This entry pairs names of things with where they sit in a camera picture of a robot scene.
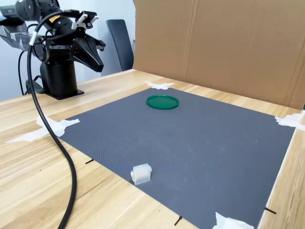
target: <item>cardboard backdrop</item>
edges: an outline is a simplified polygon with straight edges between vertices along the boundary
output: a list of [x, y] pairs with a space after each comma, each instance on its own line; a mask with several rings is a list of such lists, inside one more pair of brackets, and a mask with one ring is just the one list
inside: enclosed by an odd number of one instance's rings
[[302, 109], [305, 1], [134, 0], [133, 68]]

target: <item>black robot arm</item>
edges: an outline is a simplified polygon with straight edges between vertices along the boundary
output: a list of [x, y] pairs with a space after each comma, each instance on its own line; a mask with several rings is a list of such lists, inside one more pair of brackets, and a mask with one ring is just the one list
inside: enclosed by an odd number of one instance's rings
[[[102, 71], [103, 63], [97, 49], [103, 51], [105, 44], [86, 34], [98, 19], [95, 12], [62, 11], [56, 0], [18, 0], [15, 6], [0, 7], [0, 12], [0, 37], [10, 46], [27, 51], [30, 38], [35, 36], [32, 53], [42, 62], [42, 84], [50, 96], [64, 99], [83, 93], [77, 90], [73, 62], [80, 62], [96, 72]], [[61, 16], [55, 15], [43, 25], [51, 36], [26, 34], [25, 21], [40, 22], [57, 12]]]

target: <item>metal bracket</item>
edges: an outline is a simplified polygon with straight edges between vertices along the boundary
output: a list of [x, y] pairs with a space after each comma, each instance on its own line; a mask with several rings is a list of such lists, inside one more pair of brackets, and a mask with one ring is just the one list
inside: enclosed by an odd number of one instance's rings
[[[84, 29], [87, 29], [86, 23], [84, 23], [84, 20], [88, 17], [87, 14], [83, 14], [78, 20], [77, 22], [73, 22], [72, 23], [72, 29], [75, 30], [77, 29], [77, 27], [83, 27]], [[90, 23], [93, 24], [97, 19], [99, 18], [99, 16], [95, 16]]]

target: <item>white tape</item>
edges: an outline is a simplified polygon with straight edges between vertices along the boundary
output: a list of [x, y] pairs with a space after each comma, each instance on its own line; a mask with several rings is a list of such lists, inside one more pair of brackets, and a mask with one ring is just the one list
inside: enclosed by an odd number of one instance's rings
[[212, 229], [254, 229], [253, 226], [246, 224], [245, 222], [226, 218], [216, 212], [216, 222]]
[[29, 45], [34, 46], [34, 43], [35, 43], [36, 38], [37, 38], [37, 35], [38, 35], [38, 33], [36, 31], [34, 31], [32, 37], [30, 38]]
[[155, 84], [155, 83], [151, 83], [151, 82], [148, 82], [148, 81], [144, 81], [145, 83], [147, 83], [147, 86], [150, 86], [152, 88], [155, 88], [155, 89], [163, 89], [163, 90], [166, 90], [169, 88], [169, 86], [172, 86], [174, 85], [175, 83], [163, 83], [163, 84]]
[[302, 111], [300, 114], [288, 114], [285, 118], [275, 117], [275, 119], [279, 125], [287, 125], [305, 131], [305, 125], [301, 123], [304, 115], [305, 111]]
[[[57, 137], [61, 137], [65, 133], [65, 128], [66, 127], [80, 122], [79, 119], [76, 119], [76, 120], [61, 120], [60, 122], [56, 122], [56, 121], [48, 118], [47, 116], [46, 116], [46, 119], [47, 119], [51, 129], [53, 130], [53, 132], [56, 134]], [[32, 141], [34, 141], [38, 138], [46, 136], [49, 132], [48, 132], [47, 128], [45, 127], [45, 125], [44, 125], [42, 119], [40, 118], [40, 116], [37, 118], [36, 123], [38, 125], [40, 125], [42, 128], [38, 129], [38, 130], [35, 130], [33, 132], [27, 133], [23, 136], [16, 137], [16, 138], [14, 138], [10, 141], [7, 141], [7, 142], [21, 142], [21, 141], [32, 142]]]

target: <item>green lid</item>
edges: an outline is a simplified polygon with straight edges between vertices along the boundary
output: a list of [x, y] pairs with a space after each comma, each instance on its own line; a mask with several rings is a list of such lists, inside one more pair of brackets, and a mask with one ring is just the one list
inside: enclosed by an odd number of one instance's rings
[[147, 105], [159, 110], [170, 110], [179, 106], [179, 100], [175, 97], [157, 94], [147, 98]]

